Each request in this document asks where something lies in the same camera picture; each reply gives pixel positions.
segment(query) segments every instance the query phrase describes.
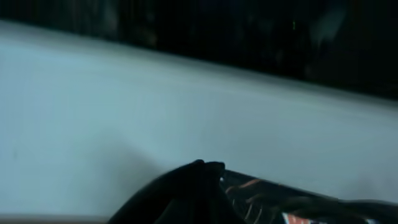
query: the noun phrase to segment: dark background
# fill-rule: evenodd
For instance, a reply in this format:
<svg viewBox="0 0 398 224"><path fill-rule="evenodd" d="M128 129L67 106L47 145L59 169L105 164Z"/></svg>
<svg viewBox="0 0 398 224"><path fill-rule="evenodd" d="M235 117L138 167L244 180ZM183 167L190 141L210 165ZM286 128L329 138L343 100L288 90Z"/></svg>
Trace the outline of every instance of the dark background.
<svg viewBox="0 0 398 224"><path fill-rule="evenodd" d="M0 0L0 17L397 99L397 4Z"/></svg>

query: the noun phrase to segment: dark object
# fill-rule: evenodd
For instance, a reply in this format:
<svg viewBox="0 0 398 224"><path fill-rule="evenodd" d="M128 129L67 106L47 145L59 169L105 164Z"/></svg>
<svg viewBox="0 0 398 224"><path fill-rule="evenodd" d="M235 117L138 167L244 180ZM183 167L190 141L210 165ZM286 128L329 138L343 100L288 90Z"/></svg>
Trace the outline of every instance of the dark object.
<svg viewBox="0 0 398 224"><path fill-rule="evenodd" d="M195 161L136 193L112 217L119 223L397 223L398 207L342 201L231 172L220 162Z"/></svg>

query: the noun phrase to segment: white wall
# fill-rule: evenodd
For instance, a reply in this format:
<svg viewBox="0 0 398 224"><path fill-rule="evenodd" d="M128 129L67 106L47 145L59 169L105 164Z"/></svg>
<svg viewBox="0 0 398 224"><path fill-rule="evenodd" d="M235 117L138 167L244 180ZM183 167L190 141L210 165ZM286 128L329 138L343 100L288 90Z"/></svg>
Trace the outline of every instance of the white wall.
<svg viewBox="0 0 398 224"><path fill-rule="evenodd" d="M395 103L0 23L0 213L109 216L194 159L398 202Z"/></svg>

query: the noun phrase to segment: black plastic object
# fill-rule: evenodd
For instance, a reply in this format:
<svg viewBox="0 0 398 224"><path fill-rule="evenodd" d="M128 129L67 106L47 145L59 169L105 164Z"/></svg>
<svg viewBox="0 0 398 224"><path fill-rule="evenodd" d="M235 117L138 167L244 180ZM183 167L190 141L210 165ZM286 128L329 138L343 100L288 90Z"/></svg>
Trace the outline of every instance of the black plastic object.
<svg viewBox="0 0 398 224"><path fill-rule="evenodd" d="M136 193L109 224L244 224L219 186L220 162L195 161L175 169Z"/></svg>
<svg viewBox="0 0 398 224"><path fill-rule="evenodd" d="M315 195L197 160L155 179L109 224L380 224L398 223L397 212L390 203Z"/></svg>

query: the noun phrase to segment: white surface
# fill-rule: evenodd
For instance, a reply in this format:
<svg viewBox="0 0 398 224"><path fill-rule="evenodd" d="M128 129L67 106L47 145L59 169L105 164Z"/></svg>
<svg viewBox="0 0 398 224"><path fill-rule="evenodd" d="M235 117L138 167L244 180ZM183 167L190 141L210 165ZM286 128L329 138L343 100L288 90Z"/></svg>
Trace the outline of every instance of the white surface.
<svg viewBox="0 0 398 224"><path fill-rule="evenodd" d="M383 100L0 24L0 213L115 212L195 159L340 198L398 202Z"/></svg>

